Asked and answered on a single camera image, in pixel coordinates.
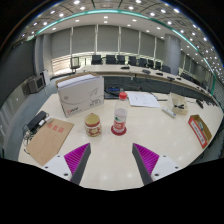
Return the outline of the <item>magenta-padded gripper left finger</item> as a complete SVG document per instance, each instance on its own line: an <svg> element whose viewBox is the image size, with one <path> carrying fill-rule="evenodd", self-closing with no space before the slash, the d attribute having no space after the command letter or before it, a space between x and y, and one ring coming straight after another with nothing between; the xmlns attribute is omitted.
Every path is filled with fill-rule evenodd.
<svg viewBox="0 0 224 224"><path fill-rule="evenodd" d="M42 169L79 185L90 154L91 145L87 143L66 155L57 154Z"/></svg>

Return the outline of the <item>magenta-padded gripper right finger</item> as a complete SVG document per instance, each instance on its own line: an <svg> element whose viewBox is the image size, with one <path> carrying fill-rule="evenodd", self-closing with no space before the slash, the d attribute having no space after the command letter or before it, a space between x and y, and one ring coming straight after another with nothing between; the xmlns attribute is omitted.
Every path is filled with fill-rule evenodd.
<svg viewBox="0 0 224 224"><path fill-rule="evenodd" d="M169 156L158 155L137 143L134 143L132 146L132 154L144 185L166 177L181 169Z"/></svg>

